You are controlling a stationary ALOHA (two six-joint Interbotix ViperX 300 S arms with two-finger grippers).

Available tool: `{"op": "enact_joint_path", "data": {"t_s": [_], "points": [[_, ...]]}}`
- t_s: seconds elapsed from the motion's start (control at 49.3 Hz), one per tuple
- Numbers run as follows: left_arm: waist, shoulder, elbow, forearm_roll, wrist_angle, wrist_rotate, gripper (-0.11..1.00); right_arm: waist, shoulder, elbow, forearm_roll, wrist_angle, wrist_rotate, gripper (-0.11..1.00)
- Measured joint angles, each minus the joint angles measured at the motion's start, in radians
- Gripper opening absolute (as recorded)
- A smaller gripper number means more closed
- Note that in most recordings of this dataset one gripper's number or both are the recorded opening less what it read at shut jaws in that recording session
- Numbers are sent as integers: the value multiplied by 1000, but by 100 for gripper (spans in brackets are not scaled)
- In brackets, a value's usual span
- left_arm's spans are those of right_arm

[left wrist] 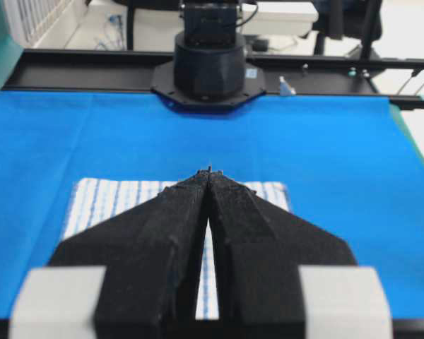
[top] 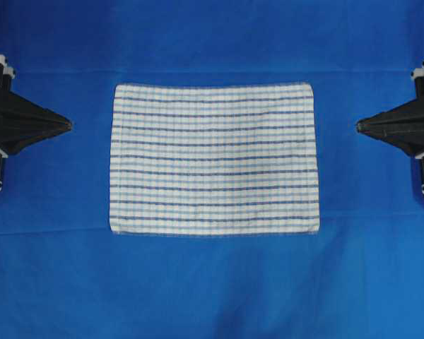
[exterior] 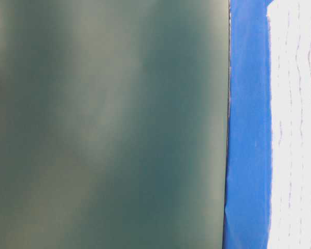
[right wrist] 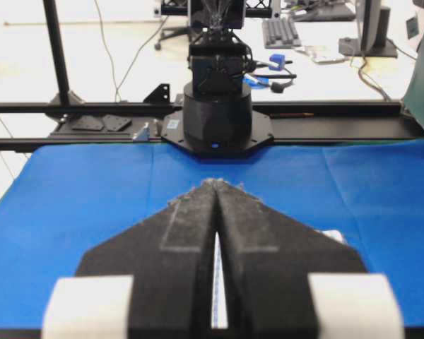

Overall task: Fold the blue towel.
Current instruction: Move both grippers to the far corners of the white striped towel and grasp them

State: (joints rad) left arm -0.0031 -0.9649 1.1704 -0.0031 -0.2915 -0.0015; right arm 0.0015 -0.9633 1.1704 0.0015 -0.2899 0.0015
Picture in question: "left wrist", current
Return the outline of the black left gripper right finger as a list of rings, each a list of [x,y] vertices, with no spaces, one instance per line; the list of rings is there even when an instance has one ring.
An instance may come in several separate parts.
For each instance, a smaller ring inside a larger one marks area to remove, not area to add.
[[[304,338],[299,267],[354,266],[348,244],[220,172],[208,199],[226,338]]]

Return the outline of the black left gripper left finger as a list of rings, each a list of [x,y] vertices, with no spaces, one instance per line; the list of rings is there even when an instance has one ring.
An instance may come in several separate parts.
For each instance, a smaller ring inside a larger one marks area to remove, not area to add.
[[[49,264],[104,266],[93,323],[99,338],[164,338],[195,319],[209,173],[62,241]]]

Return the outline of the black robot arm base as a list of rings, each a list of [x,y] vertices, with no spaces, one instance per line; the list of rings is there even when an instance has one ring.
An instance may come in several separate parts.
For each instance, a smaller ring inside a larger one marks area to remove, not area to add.
[[[181,1],[184,29],[173,60],[155,67],[151,89],[196,109],[233,109],[266,92],[264,72],[246,62],[242,1]]]

